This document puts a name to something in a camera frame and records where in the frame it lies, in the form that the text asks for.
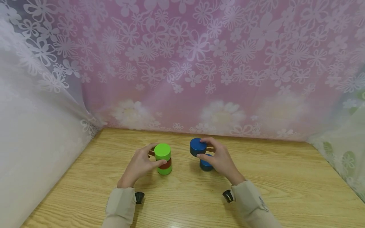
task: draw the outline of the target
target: wrist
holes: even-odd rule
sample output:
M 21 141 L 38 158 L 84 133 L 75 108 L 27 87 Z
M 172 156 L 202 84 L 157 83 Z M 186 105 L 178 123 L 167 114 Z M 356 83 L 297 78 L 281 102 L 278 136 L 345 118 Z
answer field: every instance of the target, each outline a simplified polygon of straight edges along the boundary
M 136 181 L 137 180 L 135 180 L 134 178 L 130 178 L 130 177 L 123 175 L 119 179 L 116 187 L 117 188 L 133 188 Z
M 232 185 L 239 185 L 246 181 L 246 178 L 238 171 L 233 171 L 230 175 L 226 177 Z

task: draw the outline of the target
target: dark blue cylinder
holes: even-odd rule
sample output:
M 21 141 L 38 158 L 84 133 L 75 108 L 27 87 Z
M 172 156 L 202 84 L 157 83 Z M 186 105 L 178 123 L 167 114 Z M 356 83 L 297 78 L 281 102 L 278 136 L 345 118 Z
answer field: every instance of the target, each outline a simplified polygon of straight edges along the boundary
M 190 141 L 190 153 L 195 157 L 197 154 L 205 154 L 207 149 L 207 144 L 201 143 L 200 140 L 199 138 L 195 138 Z
M 206 162 L 206 161 L 203 161 L 203 160 L 200 160 L 200 168 L 204 171 L 211 171 L 213 170 L 213 166 L 211 164 L 209 164 L 209 162 Z

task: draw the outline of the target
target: beige sleeve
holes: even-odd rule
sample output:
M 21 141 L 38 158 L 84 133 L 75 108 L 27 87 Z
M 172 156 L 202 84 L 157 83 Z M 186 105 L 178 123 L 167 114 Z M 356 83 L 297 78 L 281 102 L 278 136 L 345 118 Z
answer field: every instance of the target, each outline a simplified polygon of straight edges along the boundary
M 129 228 L 133 223 L 136 197 L 134 188 L 115 188 L 109 196 L 102 228 Z
M 282 228 L 251 181 L 232 186 L 243 219 L 251 228 Z

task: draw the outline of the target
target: blue cylinder top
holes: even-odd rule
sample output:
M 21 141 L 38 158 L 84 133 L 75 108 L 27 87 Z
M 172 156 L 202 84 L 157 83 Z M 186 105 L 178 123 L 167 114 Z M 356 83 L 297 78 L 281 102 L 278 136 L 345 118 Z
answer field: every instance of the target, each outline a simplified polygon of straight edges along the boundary
M 207 148 L 206 143 L 201 143 L 200 138 L 195 138 L 190 141 L 190 147 L 192 147 L 194 150 L 205 150 Z
M 203 161 L 203 160 L 200 160 L 200 162 L 203 164 L 203 166 L 212 166 L 211 164 L 209 164 L 209 162 L 206 162 L 206 161 Z

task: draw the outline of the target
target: cylindrical block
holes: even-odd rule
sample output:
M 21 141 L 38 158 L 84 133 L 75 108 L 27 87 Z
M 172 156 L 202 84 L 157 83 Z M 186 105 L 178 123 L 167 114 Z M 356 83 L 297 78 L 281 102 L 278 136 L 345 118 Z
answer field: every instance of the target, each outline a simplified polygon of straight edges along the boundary
M 201 143 L 200 140 L 200 138 L 195 138 L 190 141 L 190 153 L 195 157 L 197 154 L 205 154 L 207 149 L 207 144 Z
M 172 171 L 172 161 L 171 161 L 171 148 L 166 143 L 160 143 L 155 147 L 155 158 L 158 160 L 166 160 L 167 163 L 157 168 L 157 171 L 161 175 L 167 175 Z
M 171 173 L 171 171 L 172 171 L 172 166 L 168 167 L 167 169 L 157 168 L 157 172 L 161 175 L 167 175 L 167 174 Z
M 213 166 L 211 164 L 209 164 L 209 162 L 200 160 L 200 168 L 204 171 L 211 171 L 213 170 Z

